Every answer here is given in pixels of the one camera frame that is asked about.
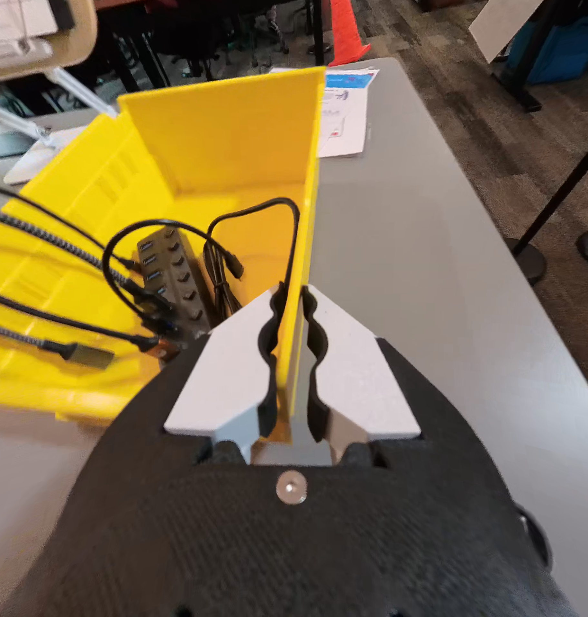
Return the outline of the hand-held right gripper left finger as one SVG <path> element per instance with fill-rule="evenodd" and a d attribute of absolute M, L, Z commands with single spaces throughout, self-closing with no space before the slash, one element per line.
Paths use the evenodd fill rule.
<path fill-rule="evenodd" d="M 164 423 L 167 433 L 235 443 L 251 463 L 253 445 L 276 425 L 274 350 L 286 298 L 280 283 L 211 331 Z"/>

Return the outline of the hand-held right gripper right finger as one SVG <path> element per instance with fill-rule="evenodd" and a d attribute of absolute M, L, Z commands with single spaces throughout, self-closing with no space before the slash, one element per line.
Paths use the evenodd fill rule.
<path fill-rule="evenodd" d="M 313 285 L 301 291 L 309 378 L 307 424 L 337 465 L 353 443 L 409 440 L 421 428 L 390 368 L 380 339 Z"/>

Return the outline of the black cable orange plugs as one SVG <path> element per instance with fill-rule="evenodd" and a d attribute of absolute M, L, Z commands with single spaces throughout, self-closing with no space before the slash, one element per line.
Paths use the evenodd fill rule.
<path fill-rule="evenodd" d="M 152 357 L 158 358 L 163 361 L 174 358 L 180 353 L 180 346 L 178 344 L 172 343 L 163 338 L 159 338 L 158 336 L 148 337 L 145 335 L 132 335 L 109 328 L 90 325 L 89 323 L 62 317 L 53 313 L 27 306 L 2 295 L 0 295 L 0 305 L 4 306 L 5 308 L 9 308 L 17 312 L 23 313 L 25 315 L 49 321 L 51 323 L 56 323 L 61 326 L 81 329 L 90 333 L 104 335 L 107 337 L 126 341 L 135 345 L 141 353 L 146 353 Z"/>

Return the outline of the long black multiport hub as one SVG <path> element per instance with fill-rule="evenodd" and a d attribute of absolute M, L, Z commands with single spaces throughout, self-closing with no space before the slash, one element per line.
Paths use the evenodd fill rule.
<path fill-rule="evenodd" d="M 216 324 L 211 292 L 190 243 L 174 227 L 157 228 L 136 244 L 145 289 L 160 300 L 141 305 L 174 324 L 180 336 L 198 337 Z"/>

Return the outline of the yellow plastic bin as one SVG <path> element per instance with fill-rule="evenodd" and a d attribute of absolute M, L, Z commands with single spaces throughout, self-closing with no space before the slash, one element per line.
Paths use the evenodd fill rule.
<path fill-rule="evenodd" d="M 20 190 L 103 244 L 121 228 L 168 218 L 206 230 L 219 215 L 289 197 L 301 212 L 293 284 L 307 281 L 319 179 L 321 67 L 126 94 Z M 0 294 L 66 318 L 147 335 L 139 316 L 79 258 L 0 223 Z M 0 408 L 109 424 L 156 374 L 130 343 L 22 315 L 0 326 L 112 350 L 99 371 L 0 336 Z"/>

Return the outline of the grey desk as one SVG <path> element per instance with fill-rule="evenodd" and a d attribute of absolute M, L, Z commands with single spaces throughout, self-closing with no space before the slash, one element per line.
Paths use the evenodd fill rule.
<path fill-rule="evenodd" d="M 192 341 L 115 416 L 2 616 L 588 616 L 588 384 L 405 71 L 374 64 L 362 156 L 319 162 L 307 281 L 291 198 L 214 228 L 243 306 L 287 290 L 270 436 L 247 464 L 165 431 Z M 420 437 L 337 465 L 313 439 L 307 285 L 380 339 Z"/>

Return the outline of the round black desk grommet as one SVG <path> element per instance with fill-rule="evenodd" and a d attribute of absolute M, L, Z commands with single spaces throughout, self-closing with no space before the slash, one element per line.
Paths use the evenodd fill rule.
<path fill-rule="evenodd" d="M 526 508 L 518 503 L 515 503 L 514 505 L 519 516 L 519 520 L 521 521 L 521 525 L 529 537 L 532 546 L 537 552 L 538 557 L 540 558 L 545 569 L 548 572 L 551 572 L 553 567 L 553 553 L 544 528 Z"/>

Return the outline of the printed paper sheets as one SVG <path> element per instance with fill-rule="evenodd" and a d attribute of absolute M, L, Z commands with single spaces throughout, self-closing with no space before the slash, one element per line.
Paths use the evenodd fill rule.
<path fill-rule="evenodd" d="M 315 86 L 300 94 L 292 78 L 277 97 L 277 111 L 284 117 L 276 120 L 275 138 L 270 157 L 286 157 L 287 147 L 305 144 L 315 135 L 314 122 L 321 110 L 317 156 L 319 158 L 357 155 L 364 150 L 367 131 L 368 87 L 379 71 L 354 68 L 324 71 L 321 99 Z"/>

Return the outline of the white stand base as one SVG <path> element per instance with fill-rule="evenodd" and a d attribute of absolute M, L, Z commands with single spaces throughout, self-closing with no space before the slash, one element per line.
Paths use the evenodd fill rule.
<path fill-rule="evenodd" d="M 119 112 L 112 105 L 106 104 L 65 69 L 51 68 L 45 72 L 45 76 L 49 81 L 67 90 L 92 110 L 105 114 L 112 119 L 119 116 Z M 86 125 L 83 125 L 52 131 L 38 125 L 33 120 L 23 119 L 1 107 L 0 124 L 33 138 L 35 141 L 3 178 L 5 184 L 12 186 L 27 183 L 33 179 L 87 128 Z"/>

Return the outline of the orange traffic cone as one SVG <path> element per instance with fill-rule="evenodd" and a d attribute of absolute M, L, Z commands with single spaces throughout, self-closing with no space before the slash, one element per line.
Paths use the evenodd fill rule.
<path fill-rule="evenodd" d="M 330 1 L 334 58 L 329 67 L 360 61 L 370 50 L 363 44 L 351 1 Z"/>

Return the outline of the white panel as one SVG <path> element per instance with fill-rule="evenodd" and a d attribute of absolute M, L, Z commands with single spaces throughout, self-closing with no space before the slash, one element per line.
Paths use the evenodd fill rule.
<path fill-rule="evenodd" d="M 542 1 L 488 1 L 468 31 L 487 64 L 510 43 Z"/>

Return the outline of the blue crate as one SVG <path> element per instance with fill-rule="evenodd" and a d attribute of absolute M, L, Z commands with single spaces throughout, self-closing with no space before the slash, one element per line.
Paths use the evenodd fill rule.
<path fill-rule="evenodd" d="M 555 83 L 580 78 L 588 66 L 588 16 L 568 25 L 553 26 L 527 84 Z"/>

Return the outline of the black stanchion post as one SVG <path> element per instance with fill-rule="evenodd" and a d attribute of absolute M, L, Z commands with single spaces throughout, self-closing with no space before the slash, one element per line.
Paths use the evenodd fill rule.
<path fill-rule="evenodd" d="M 536 285 L 544 277 L 547 268 L 545 256 L 532 245 L 531 241 L 587 173 L 588 151 L 537 214 L 521 237 L 518 239 L 505 239 L 513 258 L 531 286 Z"/>

